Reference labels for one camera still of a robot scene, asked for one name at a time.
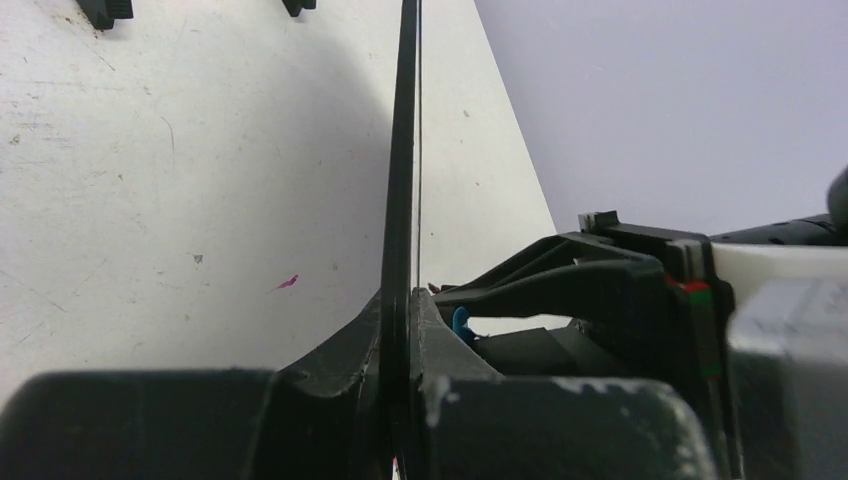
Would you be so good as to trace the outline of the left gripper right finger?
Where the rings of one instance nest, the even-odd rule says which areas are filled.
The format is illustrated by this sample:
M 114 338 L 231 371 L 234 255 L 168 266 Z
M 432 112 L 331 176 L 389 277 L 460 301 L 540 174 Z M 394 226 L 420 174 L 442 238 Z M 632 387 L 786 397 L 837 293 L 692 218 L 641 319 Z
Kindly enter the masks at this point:
M 700 422 L 646 379 L 504 376 L 410 301 L 425 479 L 715 479 Z

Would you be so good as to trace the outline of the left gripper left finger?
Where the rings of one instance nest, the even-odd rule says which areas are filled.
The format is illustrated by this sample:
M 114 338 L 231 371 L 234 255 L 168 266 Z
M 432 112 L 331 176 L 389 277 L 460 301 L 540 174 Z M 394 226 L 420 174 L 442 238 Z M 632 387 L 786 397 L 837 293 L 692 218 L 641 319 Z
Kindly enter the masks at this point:
M 5 479 L 387 479 L 380 300 L 288 367 L 38 375 L 1 415 Z

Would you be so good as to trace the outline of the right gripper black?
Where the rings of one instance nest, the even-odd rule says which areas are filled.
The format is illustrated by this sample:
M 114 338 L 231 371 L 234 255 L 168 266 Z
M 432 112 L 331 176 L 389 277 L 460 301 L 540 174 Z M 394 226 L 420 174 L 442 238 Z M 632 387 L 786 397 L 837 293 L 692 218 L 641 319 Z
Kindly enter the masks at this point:
M 549 236 L 477 279 L 437 294 L 436 304 L 464 307 L 477 317 L 661 318 L 668 312 L 667 285 L 675 387 L 693 402 L 719 477 L 736 478 L 741 467 L 724 346 L 734 294 L 716 274 L 709 239 L 622 223 L 616 211 L 581 214 L 579 224 L 583 233 L 614 245 L 582 233 Z M 506 376 L 636 376 L 634 368 L 571 326 L 480 337 L 471 347 Z

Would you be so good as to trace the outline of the blue whiteboard eraser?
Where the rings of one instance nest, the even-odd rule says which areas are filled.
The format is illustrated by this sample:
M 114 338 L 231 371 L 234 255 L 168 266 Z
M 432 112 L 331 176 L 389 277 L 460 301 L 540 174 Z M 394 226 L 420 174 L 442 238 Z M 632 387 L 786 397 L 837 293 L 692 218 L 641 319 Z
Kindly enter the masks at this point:
M 444 284 L 439 286 L 433 283 L 428 283 L 427 288 L 432 295 L 438 295 L 443 291 L 455 288 L 455 285 Z M 473 347 L 478 335 L 468 326 L 468 321 L 471 318 L 469 311 L 463 306 L 458 306 L 448 310 L 441 309 L 440 313 L 445 322 L 450 322 L 453 333 L 456 334 L 464 343 Z

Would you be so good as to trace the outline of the small whiteboard black frame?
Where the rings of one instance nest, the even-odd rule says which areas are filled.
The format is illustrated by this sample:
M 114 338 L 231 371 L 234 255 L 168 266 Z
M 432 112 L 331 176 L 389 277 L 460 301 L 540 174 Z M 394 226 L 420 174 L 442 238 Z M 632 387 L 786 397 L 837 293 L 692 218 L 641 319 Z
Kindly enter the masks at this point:
M 410 352 L 409 302 L 420 3 L 401 8 L 380 302 L 380 395 L 402 479 L 423 479 Z

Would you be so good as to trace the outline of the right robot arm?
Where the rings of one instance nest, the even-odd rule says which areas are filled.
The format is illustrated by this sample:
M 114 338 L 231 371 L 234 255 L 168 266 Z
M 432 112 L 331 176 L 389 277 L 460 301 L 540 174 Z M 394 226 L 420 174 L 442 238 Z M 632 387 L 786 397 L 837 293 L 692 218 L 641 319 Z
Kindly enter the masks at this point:
M 843 479 L 847 177 L 712 236 L 580 216 L 435 298 L 432 479 Z

